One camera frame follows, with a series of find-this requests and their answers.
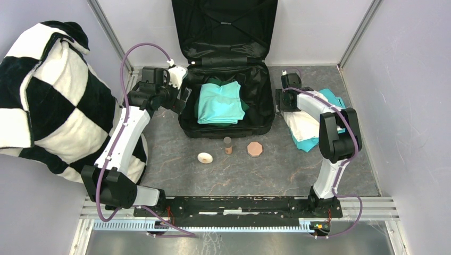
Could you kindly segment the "white shirt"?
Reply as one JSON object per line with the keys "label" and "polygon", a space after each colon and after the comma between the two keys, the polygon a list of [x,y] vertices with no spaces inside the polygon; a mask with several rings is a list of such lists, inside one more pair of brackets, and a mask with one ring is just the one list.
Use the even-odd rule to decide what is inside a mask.
{"label": "white shirt", "polygon": [[282,115],[295,141],[319,138],[320,123],[306,111],[283,112]]}

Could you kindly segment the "teal shorts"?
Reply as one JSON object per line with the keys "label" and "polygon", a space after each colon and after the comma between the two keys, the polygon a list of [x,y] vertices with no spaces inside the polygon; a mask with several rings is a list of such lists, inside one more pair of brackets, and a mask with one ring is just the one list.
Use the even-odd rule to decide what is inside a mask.
{"label": "teal shorts", "polygon": [[[327,100],[329,103],[336,105],[337,107],[345,108],[346,105],[341,97],[335,96],[335,94],[329,89],[322,89],[318,91],[318,93],[322,94],[320,96],[322,99]],[[319,144],[319,138],[311,138],[308,140],[304,140],[301,142],[295,141],[294,136],[291,133],[291,137],[297,149],[302,150],[304,152],[309,152],[316,145]]]}

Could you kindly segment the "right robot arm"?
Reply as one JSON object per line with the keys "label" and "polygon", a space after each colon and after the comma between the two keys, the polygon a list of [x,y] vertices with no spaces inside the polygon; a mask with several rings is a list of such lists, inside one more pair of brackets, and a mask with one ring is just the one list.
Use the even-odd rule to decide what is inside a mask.
{"label": "right robot arm", "polygon": [[357,113],[351,107],[332,104],[318,91],[303,88],[296,72],[284,70],[281,84],[282,87],[275,91],[275,101],[291,134],[307,128],[307,124],[299,120],[300,114],[310,116],[318,123],[312,134],[318,139],[323,159],[306,203],[308,212],[320,217],[337,203],[336,188],[343,171],[362,148]]}

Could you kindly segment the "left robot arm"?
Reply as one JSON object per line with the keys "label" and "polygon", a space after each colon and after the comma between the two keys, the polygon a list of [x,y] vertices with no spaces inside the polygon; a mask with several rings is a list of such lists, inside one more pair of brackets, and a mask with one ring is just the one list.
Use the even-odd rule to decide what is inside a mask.
{"label": "left robot arm", "polygon": [[162,191],[136,184],[127,177],[132,153],[141,134],[160,107],[181,114],[192,90],[181,89],[188,70],[179,65],[167,69],[144,67],[141,80],[128,92],[114,133],[93,166],[83,167],[81,177],[92,202],[128,209],[147,206],[153,216],[162,216],[167,202]]}

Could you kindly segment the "small white round jar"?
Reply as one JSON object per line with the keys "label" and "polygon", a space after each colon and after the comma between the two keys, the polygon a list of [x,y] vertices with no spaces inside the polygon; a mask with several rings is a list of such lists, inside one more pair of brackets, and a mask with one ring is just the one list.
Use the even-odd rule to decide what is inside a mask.
{"label": "small white round jar", "polygon": [[213,156],[206,152],[201,152],[197,155],[197,159],[200,163],[210,164],[213,162]]}

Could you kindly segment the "pink octagonal compact box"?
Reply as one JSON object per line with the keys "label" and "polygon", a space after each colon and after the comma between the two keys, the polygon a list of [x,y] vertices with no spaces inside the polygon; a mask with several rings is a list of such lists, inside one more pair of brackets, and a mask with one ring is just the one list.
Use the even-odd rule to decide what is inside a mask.
{"label": "pink octagonal compact box", "polygon": [[251,157],[259,157],[263,153],[263,146],[259,142],[251,142],[247,145],[247,153]]}

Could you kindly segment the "brown grey cylindrical bottle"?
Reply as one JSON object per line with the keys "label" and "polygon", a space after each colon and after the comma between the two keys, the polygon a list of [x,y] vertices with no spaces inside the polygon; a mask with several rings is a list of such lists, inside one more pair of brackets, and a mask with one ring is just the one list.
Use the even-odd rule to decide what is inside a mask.
{"label": "brown grey cylindrical bottle", "polygon": [[232,154],[233,149],[232,149],[232,140],[230,137],[225,137],[223,139],[224,142],[224,151],[227,155]]}

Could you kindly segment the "black open suitcase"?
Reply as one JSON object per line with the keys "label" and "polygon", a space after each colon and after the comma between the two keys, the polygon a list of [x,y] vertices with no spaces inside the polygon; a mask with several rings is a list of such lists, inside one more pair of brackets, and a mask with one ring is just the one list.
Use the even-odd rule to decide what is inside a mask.
{"label": "black open suitcase", "polygon": [[[178,121],[189,138],[263,135],[275,118],[270,51],[277,1],[173,1],[179,46],[188,61],[182,88],[191,94]],[[195,106],[208,79],[240,84],[248,110],[237,124],[199,124]]]}

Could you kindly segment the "black white checkered blanket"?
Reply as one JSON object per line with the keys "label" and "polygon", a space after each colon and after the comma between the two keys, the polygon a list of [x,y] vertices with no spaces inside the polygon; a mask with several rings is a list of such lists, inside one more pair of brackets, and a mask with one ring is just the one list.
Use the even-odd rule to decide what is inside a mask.
{"label": "black white checkered blanket", "polygon": [[76,22],[44,21],[19,35],[1,61],[1,153],[33,160],[81,183],[118,125],[122,107],[85,60]]}

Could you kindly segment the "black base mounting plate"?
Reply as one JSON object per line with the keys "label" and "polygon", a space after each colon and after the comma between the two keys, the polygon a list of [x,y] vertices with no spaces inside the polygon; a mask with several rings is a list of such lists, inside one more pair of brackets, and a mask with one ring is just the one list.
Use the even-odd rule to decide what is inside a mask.
{"label": "black base mounting plate", "polygon": [[167,197],[152,207],[177,227],[288,227],[299,219],[317,222],[342,218],[336,198],[315,203],[308,197]]}

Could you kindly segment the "aluminium frame rail base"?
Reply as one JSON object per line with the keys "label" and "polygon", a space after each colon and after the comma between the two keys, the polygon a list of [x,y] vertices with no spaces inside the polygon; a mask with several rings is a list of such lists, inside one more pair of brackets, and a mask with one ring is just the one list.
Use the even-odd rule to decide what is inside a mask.
{"label": "aluminium frame rail base", "polygon": [[304,197],[168,197],[104,211],[86,200],[71,254],[409,254],[389,197],[342,198],[315,212]]}

